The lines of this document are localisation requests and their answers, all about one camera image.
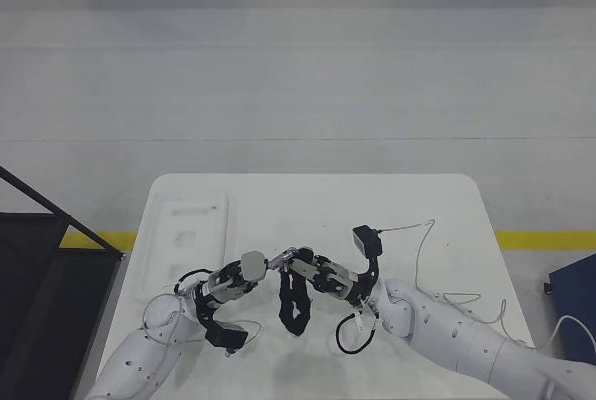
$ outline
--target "robotic hand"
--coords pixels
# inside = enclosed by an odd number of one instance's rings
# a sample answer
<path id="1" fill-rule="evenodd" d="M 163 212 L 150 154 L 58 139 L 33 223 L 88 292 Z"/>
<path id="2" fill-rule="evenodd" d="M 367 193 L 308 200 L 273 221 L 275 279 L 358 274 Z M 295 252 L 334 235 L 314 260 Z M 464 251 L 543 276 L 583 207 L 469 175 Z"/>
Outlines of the robotic hand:
<path id="1" fill-rule="evenodd" d="M 290 248 L 271 261 L 250 252 L 175 294 L 157 296 L 145 309 L 143 327 L 129 334 L 112 354 L 86 399 L 148 399 L 182 355 L 177 346 L 205 332 L 205 339 L 227 355 L 242 348 L 247 331 L 214 321 L 220 305 L 253 290 L 268 269 L 281 273 L 280 319 L 300 335 L 309 321 L 306 281 L 317 291 L 347 301 L 358 312 L 367 306 L 383 328 L 437 365 L 468 375 L 514 400 L 596 400 L 596 367 L 557 360 L 530 350 L 489 325 L 465 316 L 455 305 L 436 301 L 414 285 L 379 278 L 382 245 L 378 231 L 354 229 L 357 247 L 369 260 L 363 274 L 314 255 L 306 247 Z M 293 306 L 299 314 L 294 317 Z M 355 351 L 363 350 L 373 338 Z"/>

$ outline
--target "yellow floor line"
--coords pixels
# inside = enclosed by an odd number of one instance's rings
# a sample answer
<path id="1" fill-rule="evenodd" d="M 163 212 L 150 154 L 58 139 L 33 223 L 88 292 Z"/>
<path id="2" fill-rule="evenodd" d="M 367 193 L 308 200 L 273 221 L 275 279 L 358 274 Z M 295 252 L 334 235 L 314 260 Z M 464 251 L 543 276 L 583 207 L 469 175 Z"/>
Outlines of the yellow floor line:
<path id="1" fill-rule="evenodd" d="M 131 251 L 136 232 L 98 232 L 122 251 Z M 596 231 L 499 231 L 501 250 L 596 250 Z M 60 247 L 95 249 L 98 246 L 80 232 L 67 232 Z"/>

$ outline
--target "white cable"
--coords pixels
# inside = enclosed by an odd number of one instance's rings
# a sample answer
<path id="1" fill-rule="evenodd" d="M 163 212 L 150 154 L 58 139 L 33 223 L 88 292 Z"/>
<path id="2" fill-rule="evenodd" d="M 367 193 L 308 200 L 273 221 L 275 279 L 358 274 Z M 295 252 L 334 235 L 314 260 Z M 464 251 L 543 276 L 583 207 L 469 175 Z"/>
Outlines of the white cable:
<path id="1" fill-rule="evenodd" d="M 257 326 L 258 326 L 258 330 L 256 331 L 256 333 L 254 333 L 254 336 L 252 336 L 250 339 L 248 339 L 248 340 L 245 342 L 245 344 L 243 344 L 243 346 L 246 346 L 246 345 L 248 345 L 249 343 L 251 343 L 251 342 L 252 342 L 252 341 L 253 341 L 253 340 L 254 340 L 256 337 L 258 337 L 258 335 L 259 335 L 260 333 L 262 333 L 262 331 L 263 331 L 262 324 L 261 324 L 260 322 L 258 322 L 258 321 L 252 321 L 252 320 L 249 320 L 249 319 L 241 319 L 241 320 L 238 320 L 238 321 L 232 321 L 232 322 L 233 322 L 234 324 L 237 324 L 237 323 L 243 323 L 243 322 L 247 322 L 247 323 L 254 324 L 254 325 L 257 325 Z"/>

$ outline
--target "gray floor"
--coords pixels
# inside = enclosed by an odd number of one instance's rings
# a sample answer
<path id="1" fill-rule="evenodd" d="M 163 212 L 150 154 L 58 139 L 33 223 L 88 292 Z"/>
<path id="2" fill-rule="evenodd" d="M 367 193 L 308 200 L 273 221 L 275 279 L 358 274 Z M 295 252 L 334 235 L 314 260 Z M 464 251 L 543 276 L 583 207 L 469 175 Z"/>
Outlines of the gray floor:
<path id="1" fill-rule="evenodd" d="M 551 335 L 556 317 L 551 298 L 543 293 L 542 283 L 548 281 L 549 273 L 565 265 L 590 255 L 589 251 L 505 251 L 503 256 L 509 276 L 514 284 L 516 295 L 529 326 L 532 339 L 536 345 L 545 343 Z M 104 344 L 109 331 L 114 309 L 120 294 L 120 287 L 124 279 L 129 257 L 121 264 L 120 271 L 105 310 L 100 329 L 83 373 L 75 400 L 84 398 L 87 390 L 93 384 Z M 543 349 L 544 354 L 562 357 L 562 349 L 558 336 Z"/>

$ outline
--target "black frame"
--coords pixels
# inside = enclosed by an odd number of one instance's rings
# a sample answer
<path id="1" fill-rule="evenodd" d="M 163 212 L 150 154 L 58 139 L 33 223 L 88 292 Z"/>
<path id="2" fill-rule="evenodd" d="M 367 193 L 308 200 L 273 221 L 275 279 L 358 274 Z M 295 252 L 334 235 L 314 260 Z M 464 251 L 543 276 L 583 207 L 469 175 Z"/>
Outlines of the black frame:
<path id="1" fill-rule="evenodd" d="M 112 254 L 115 254 L 116 259 L 117 259 L 116 264 L 115 264 L 115 267 L 114 267 L 113 272 L 111 274 L 111 279 L 109 281 L 109 284 L 107 285 L 107 289 L 105 290 L 105 295 L 104 295 L 104 298 L 102 300 L 101 308 L 100 308 L 100 311 L 99 311 L 98 316 L 96 318 L 96 322 L 95 322 L 94 328 L 93 328 L 93 330 L 91 332 L 91 335 L 90 335 L 90 338 L 89 338 L 89 343 L 87 345 L 87 350 L 86 350 L 86 352 L 85 352 L 85 354 L 83 356 L 82 363 L 80 365 L 79 371 L 78 371 L 78 373 L 76 375 L 76 379 L 75 379 L 74 384 L 73 384 L 73 387 L 72 387 L 71 395 L 69 396 L 70 398 L 73 398 L 74 395 L 75 395 L 75 393 L 76 393 L 76 390 L 78 389 L 78 386 L 80 384 L 80 381 L 81 381 L 81 378 L 82 378 L 82 374 L 83 374 L 83 371 L 84 371 L 84 367 L 85 367 L 85 365 L 87 363 L 87 360 L 89 359 L 89 355 L 91 353 L 93 342 L 94 342 L 94 340 L 96 338 L 96 335 L 98 333 L 98 329 L 100 327 L 100 322 L 102 320 L 102 316 L 103 316 L 104 311 L 105 311 L 105 309 L 107 307 L 107 304 L 108 304 L 108 301 L 109 301 L 109 296 L 111 294 L 111 291 L 113 289 L 114 283 L 116 281 L 116 277 L 117 277 L 118 271 L 120 269 L 120 262 L 125 259 L 126 254 L 123 253 L 122 251 L 116 249 L 113 245 L 111 245 L 105 239 L 101 238 L 99 235 L 97 235 L 91 229 L 87 228 L 85 225 L 83 225 L 81 222 L 79 222 L 73 216 L 71 216 L 70 214 L 68 214 L 67 212 L 65 212 L 63 209 L 61 209 L 60 207 L 58 207 L 56 204 L 52 203 L 49 199 L 47 199 L 46 197 L 44 197 L 43 195 L 41 195 L 39 192 L 37 192 L 36 190 L 34 190 L 31 186 L 27 185 L 25 182 L 23 182 L 22 180 L 20 180 L 18 177 L 16 177 L 14 174 L 12 174 L 8 170 L 6 170 L 1 165 L 0 165 L 0 178 L 2 180 L 4 180 L 5 182 L 9 183 L 11 186 L 13 186 L 16 189 L 18 189 L 20 192 L 22 192 L 27 197 L 29 197 L 32 200 L 34 200 L 36 203 L 38 203 L 41 206 L 43 206 L 44 208 L 46 208 L 53 215 L 57 216 L 59 219 L 61 219 L 62 221 L 64 221 L 64 223 L 67 225 L 67 228 L 69 226 L 73 226 L 78 231 L 80 231 L 85 236 L 87 236 L 89 239 L 91 239 L 92 241 L 94 241 L 95 243 L 97 243 L 98 245 L 100 245 L 102 247 L 101 250 L 82 250 L 82 251 L 91 251 L 91 252 L 104 251 L 104 252 L 110 252 Z M 59 243 L 56 246 L 55 251 L 57 251 L 58 248 L 59 248 Z"/>
<path id="2" fill-rule="evenodd" d="M 67 221 L 70 226 L 73 226 L 78 231 L 83 233 L 89 239 L 93 240 L 97 244 L 99 244 L 105 250 L 109 250 L 115 253 L 118 253 L 118 259 L 123 260 L 125 258 L 125 254 L 120 250 L 116 249 L 112 246 L 109 242 L 105 239 L 98 236 L 94 231 L 87 228 L 77 219 L 72 217 L 71 215 L 67 214 L 63 209 L 58 207 L 56 204 L 52 203 L 47 199 L 45 196 L 41 195 L 37 191 L 35 191 L 31 186 L 27 185 L 25 182 L 21 181 L 11 172 L 7 171 L 4 167 L 0 165 L 0 178 L 5 182 L 9 183 L 11 186 L 18 189 L 20 192 L 25 194 L 27 197 L 34 200 L 36 203 L 40 204 L 41 206 L 45 207 L 47 210 L 51 211 L 53 214 L 57 215 L 58 217 Z"/>

